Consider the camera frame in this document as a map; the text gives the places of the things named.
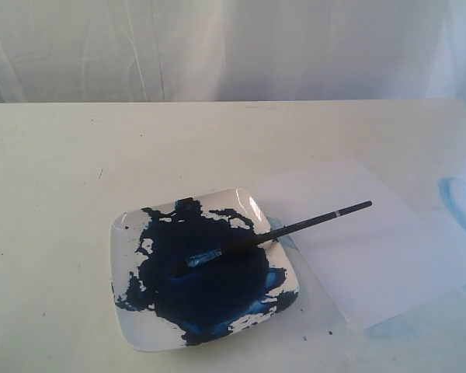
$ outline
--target white table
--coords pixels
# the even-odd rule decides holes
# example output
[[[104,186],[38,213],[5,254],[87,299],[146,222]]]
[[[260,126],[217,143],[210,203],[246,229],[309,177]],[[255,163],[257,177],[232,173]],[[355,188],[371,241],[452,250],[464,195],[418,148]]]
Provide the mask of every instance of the white table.
[[[466,372],[466,288],[353,333],[295,251],[299,299],[270,321],[165,353],[120,335],[109,266],[119,213],[349,157],[417,213],[448,214],[436,183],[466,178],[466,108],[0,105],[0,371]]]

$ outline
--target black paintbrush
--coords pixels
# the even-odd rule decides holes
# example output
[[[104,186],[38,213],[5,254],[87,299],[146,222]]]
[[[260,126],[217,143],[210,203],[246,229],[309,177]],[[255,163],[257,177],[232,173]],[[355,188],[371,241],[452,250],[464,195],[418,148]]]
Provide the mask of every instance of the black paintbrush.
[[[371,205],[372,203],[370,200],[361,204],[354,204],[353,206],[345,207],[341,210],[333,211],[312,219],[299,221],[298,223],[275,229],[274,231],[263,233],[261,235],[254,235],[253,237],[244,239],[240,242],[236,242],[225,247],[221,247],[219,249],[214,249],[195,256],[189,256],[184,260],[178,260],[174,263],[172,266],[172,276],[181,277],[185,274],[188,274],[192,270],[195,270],[197,267],[202,266],[205,263],[209,263],[211,260],[214,260],[219,256],[223,256],[242,249],[247,249],[252,246],[257,246],[261,243],[277,239],[283,235],[289,235],[290,233],[312,227],[313,225],[324,223],[325,221],[335,219],[339,216],[362,210],[363,208],[369,207]]]

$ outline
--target white paper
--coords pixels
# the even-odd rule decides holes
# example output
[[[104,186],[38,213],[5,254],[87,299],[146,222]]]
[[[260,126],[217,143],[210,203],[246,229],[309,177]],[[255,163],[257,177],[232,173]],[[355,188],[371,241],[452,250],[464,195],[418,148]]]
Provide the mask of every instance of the white paper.
[[[252,194],[285,225],[372,200],[373,206],[294,233],[349,326],[362,330],[466,285],[450,247],[359,162],[332,162],[263,180]]]

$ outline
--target square plate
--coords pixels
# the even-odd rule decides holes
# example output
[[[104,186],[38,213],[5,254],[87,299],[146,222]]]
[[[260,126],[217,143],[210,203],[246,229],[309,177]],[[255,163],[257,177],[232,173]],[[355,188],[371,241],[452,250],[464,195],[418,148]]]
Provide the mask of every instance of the square plate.
[[[237,333],[289,307],[298,281],[283,247],[266,242],[183,277],[176,260],[268,232],[249,192],[224,190],[118,217],[110,260],[120,329],[137,350],[194,346]]]

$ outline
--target white cloth backdrop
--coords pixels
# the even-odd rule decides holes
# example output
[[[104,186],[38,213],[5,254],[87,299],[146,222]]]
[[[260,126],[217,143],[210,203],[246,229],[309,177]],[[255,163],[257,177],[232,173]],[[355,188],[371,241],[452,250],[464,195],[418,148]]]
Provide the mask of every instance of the white cloth backdrop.
[[[459,97],[466,0],[0,0],[0,101]]]

